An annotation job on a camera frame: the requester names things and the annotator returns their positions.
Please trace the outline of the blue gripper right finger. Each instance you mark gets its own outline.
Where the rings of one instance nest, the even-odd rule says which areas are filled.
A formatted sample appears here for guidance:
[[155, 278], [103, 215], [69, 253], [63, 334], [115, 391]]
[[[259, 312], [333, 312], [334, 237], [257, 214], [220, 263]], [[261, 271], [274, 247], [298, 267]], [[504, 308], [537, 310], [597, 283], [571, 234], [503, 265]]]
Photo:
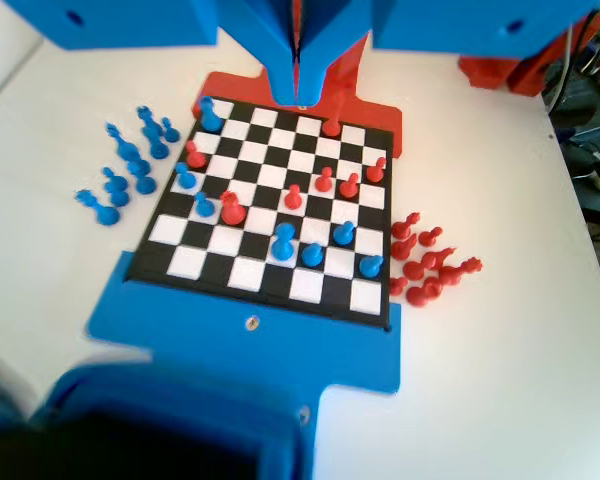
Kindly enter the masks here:
[[372, 34], [376, 49], [523, 59], [600, 1], [305, 1], [298, 102], [317, 104], [326, 70]]

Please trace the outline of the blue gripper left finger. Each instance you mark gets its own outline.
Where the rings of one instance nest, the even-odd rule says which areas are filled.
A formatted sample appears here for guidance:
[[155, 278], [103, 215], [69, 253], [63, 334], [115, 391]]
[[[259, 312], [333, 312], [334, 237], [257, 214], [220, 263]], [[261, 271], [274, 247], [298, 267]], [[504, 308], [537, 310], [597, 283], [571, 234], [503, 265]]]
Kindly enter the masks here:
[[274, 1], [9, 1], [66, 50], [212, 46], [224, 30], [268, 71], [277, 103], [297, 102], [290, 25]]

